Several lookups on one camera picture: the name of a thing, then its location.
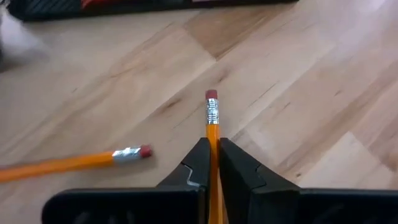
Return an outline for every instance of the pink eraser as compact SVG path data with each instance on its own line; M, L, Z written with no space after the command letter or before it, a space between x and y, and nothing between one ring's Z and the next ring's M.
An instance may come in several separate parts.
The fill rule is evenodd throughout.
M217 90L207 90L206 100L207 99L218 99Z
M142 145L139 151L141 158L147 158L152 155L152 147L150 145Z

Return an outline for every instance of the black plastic device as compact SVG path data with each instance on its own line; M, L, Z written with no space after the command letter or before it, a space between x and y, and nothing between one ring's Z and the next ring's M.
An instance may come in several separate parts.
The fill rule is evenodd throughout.
M302 189L221 138L220 177L230 224L398 223L398 191ZM52 197L43 224L205 224L210 143L201 138L158 186L75 189Z
M46 21L74 17L125 14L147 11L196 9L253 4L277 4L298 0L108 0L85 7L82 0L9 0L7 9L22 21Z

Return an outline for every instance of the hardwood floor plank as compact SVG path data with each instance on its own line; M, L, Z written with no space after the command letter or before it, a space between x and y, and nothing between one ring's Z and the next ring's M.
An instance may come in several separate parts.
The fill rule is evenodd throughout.
M391 67L391 76L396 74L398 63ZM360 123L353 128L355 136L371 150L377 148L394 137L398 107L395 104L398 94L398 83L388 83L389 88L377 99Z
M248 6L203 11L185 28L218 60L258 27L292 8L293 4Z
M396 189L392 186L395 173L384 164L379 164L372 172L355 185L359 189Z
M352 133L346 133L308 172L303 174L298 185L353 188L379 164L379 159L374 157Z

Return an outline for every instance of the red object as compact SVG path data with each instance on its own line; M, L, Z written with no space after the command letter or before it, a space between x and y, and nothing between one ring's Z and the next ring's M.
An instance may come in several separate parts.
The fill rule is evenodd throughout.
M152 148L150 145L142 145L139 154L142 158L147 158L152 155Z
M123 0L81 0L81 6L83 9L90 6L105 6L107 4L118 3Z
M207 90L206 100L208 99L218 99L217 90Z

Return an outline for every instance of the pencil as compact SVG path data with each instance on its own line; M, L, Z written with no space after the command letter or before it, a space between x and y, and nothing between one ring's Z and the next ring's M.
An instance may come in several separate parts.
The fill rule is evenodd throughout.
M128 147L123 150L113 152L101 152L67 159L52 159L23 166L16 165L0 169L0 182L7 182L54 172L67 172L113 166L143 159L151 155L151 147L149 145L142 145L140 147Z
M223 223L223 199L219 181L218 154L220 148L220 128L218 121L218 94L216 90L206 91L206 136L211 147L210 169L210 212L209 224Z

